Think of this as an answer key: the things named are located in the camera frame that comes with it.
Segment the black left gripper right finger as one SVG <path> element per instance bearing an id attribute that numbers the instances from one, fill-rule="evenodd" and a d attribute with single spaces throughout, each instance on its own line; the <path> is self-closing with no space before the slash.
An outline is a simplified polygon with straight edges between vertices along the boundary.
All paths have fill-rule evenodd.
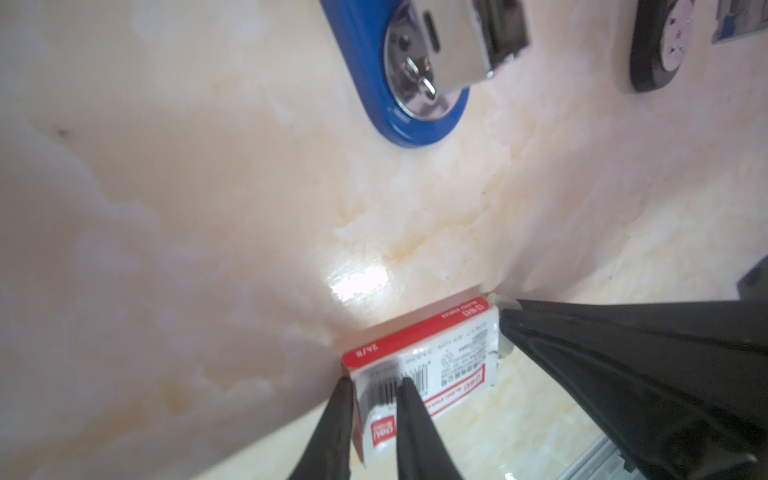
<path id="1" fill-rule="evenodd" d="M 645 477 L 766 477 L 765 302 L 523 300 L 500 329 Z"/>

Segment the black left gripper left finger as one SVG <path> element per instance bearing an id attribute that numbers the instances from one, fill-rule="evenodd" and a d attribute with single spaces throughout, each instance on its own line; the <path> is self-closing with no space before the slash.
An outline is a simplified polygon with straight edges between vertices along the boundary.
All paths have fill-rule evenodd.
<path id="1" fill-rule="evenodd" d="M 291 479 L 349 479 L 355 389 L 338 380 Z M 396 414 L 374 425 L 373 440 L 393 440 L 400 479 L 460 479 L 412 378 L 396 390 Z"/>

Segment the red white staple box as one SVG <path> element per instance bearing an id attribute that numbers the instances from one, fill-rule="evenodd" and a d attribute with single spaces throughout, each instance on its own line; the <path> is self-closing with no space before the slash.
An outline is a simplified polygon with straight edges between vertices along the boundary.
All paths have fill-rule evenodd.
<path id="1" fill-rule="evenodd" d="M 497 379 L 499 309 L 468 300 L 341 356 L 355 388 L 353 445 L 363 464 L 393 440 L 373 440 L 374 425 L 396 414 L 397 385 L 416 384 L 431 417 L 438 417 Z"/>

